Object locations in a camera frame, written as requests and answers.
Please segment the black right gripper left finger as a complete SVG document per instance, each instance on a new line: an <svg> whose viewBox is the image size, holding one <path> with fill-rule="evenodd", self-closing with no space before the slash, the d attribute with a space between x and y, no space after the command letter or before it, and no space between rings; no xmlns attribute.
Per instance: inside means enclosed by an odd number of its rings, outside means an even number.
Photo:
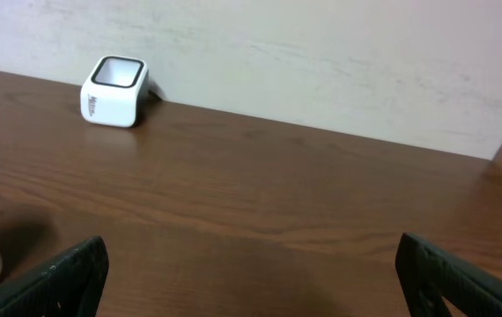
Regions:
<svg viewBox="0 0 502 317"><path fill-rule="evenodd" d="M95 317L107 280L104 240L91 237L0 284L0 317Z"/></svg>

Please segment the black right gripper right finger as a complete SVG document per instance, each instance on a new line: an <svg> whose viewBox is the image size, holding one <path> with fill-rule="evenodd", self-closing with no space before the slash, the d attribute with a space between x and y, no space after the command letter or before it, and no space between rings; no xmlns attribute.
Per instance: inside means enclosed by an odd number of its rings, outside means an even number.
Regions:
<svg viewBox="0 0 502 317"><path fill-rule="evenodd" d="M502 316L502 280L413 233L404 233L395 270L412 316Z"/></svg>

